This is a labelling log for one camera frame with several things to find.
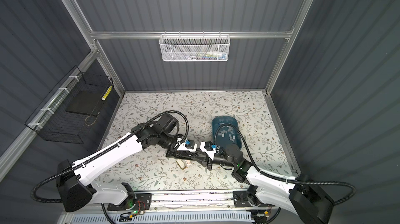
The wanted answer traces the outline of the staple strips in tray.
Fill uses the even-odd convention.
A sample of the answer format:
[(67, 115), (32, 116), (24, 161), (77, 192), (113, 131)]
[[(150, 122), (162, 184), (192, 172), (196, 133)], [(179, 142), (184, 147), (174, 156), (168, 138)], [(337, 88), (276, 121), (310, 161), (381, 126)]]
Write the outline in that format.
[(236, 135), (231, 130), (221, 129), (217, 134), (216, 142), (220, 146), (233, 144), (236, 142)]

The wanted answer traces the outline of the yellow marker pen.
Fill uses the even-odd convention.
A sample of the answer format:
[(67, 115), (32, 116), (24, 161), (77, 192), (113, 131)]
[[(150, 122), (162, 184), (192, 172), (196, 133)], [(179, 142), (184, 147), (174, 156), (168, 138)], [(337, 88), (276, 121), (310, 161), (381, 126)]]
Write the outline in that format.
[(102, 96), (102, 98), (101, 98), (102, 101), (105, 101), (105, 100), (107, 99), (107, 97), (108, 97), (109, 94), (111, 93), (112, 89), (113, 89), (113, 86), (111, 85), (111, 86), (105, 91), (105, 93), (103, 94), (103, 96)]

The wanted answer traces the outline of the teal plastic tray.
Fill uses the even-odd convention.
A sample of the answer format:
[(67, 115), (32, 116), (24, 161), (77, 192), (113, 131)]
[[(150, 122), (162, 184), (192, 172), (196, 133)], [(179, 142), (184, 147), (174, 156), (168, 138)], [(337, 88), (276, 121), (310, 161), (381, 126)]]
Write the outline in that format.
[(211, 121), (213, 143), (222, 148), (226, 148), (229, 144), (236, 144), (239, 149), (241, 149), (242, 141), (237, 129), (232, 126), (223, 126), (217, 131), (218, 128), (225, 123), (231, 124), (237, 129), (239, 128), (238, 122), (234, 117), (216, 116)]

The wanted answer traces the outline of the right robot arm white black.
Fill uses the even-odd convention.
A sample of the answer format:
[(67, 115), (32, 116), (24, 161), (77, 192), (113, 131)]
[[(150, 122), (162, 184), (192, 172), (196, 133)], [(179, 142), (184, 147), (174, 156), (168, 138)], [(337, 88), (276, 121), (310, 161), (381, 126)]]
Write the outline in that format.
[(252, 205), (275, 205), (297, 214), (305, 224), (329, 222), (334, 201), (319, 185), (306, 184), (307, 176), (282, 177), (257, 169), (235, 144), (221, 148), (202, 142), (196, 151), (205, 156), (207, 168), (214, 164), (231, 168), (231, 176), (236, 181), (248, 184), (247, 198)]

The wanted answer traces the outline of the floral patterned table mat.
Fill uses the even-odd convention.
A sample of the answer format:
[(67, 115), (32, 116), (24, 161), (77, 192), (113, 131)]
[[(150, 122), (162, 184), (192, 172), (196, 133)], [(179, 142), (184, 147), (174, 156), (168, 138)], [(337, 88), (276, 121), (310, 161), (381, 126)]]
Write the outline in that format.
[[(109, 145), (137, 124), (160, 112), (178, 110), (180, 133), (200, 143), (212, 139), (211, 121), (216, 116), (234, 117), (248, 144), (244, 156), (252, 156), (259, 168), (284, 176), (292, 170), (261, 91), (127, 93), (117, 110), (104, 141)], [(192, 161), (180, 169), (166, 150), (151, 146), (112, 166), (96, 179), (99, 183), (127, 182), (136, 191), (243, 189), (220, 166), (207, 170)]]

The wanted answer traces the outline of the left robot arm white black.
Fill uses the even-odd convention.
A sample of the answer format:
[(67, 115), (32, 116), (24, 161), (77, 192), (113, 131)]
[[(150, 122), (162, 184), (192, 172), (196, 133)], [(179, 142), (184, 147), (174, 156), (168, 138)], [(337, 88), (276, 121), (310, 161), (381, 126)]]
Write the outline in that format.
[(113, 204), (125, 210), (139, 208), (140, 201), (129, 184), (100, 184), (93, 181), (120, 161), (152, 145), (159, 145), (172, 152), (195, 151), (198, 146), (194, 140), (189, 140), (181, 134), (170, 134), (178, 127), (178, 120), (167, 113), (157, 121), (137, 125), (121, 139), (91, 156), (73, 163), (61, 162), (58, 165), (58, 172), (79, 166), (78, 169), (56, 180), (65, 211), (74, 212), (88, 204)]

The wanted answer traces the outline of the black stapler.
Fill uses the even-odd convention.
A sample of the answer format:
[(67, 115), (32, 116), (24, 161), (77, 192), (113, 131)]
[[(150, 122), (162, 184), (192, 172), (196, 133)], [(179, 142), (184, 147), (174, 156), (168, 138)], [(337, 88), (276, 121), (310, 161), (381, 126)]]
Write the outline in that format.
[(196, 161), (201, 164), (203, 167), (212, 171), (213, 168), (213, 161), (211, 158), (202, 151), (190, 152), (190, 151), (167, 151), (166, 152), (167, 158), (174, 158), (174, 159), (183, 159), (183, 160), (191, 160)]

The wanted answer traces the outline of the black foam pad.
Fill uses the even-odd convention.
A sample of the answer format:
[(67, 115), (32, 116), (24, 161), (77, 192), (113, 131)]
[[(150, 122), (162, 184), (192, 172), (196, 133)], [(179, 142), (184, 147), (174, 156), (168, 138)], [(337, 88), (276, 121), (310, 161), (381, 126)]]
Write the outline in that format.
[(105, 104), (101, 98), (101, 93), (80, 91), (66, 107), (66, 112), (97, 116)]

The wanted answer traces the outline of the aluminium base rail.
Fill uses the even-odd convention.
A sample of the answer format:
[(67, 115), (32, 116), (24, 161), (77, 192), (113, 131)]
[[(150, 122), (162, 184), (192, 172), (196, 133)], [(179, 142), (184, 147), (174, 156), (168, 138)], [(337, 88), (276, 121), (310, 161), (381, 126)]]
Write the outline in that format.
[[(149, 209), (152, 195), (144, 193), (135, 195), (127, 185), (101, 186), (99, 188), (78, 187), (77, 189), (60, 189), (61, 202), (65, 211), (74, 212), (89, 204), (109, 204), (115, 210), (139, 212)], [(305, 194), (288, 184), (278, 183), (269, 187), (262, 185), (250, 185), (246, 191), (205, 191), (195, 193), (158, 192), (155, 200), (171, 204), (195, 204), (204, 202), (210, 205), (212, 202), (224, 202), (228, 199), (239, 202), (235, 194), (245, 197), (244, 204), (237, 207), (258, 207), (260, 205), (273, 205), (293, 212), (297, 215), (305, 211), (310, 204), (305, 201)]]

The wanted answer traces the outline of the pens in white basket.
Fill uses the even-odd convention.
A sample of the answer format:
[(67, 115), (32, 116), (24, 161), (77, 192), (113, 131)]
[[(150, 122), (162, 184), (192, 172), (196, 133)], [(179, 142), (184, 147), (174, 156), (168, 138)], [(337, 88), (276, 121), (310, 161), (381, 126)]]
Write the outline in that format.
[(194, 53), (189, 56), (187, 56), (189, 60), (205, 60), (205, 61), (226, 61), (228, 60), (228, 53), (226, 52), (219, 52), (219, 51), (213, 51), (213, 52), (200, 52), (200, 53)]

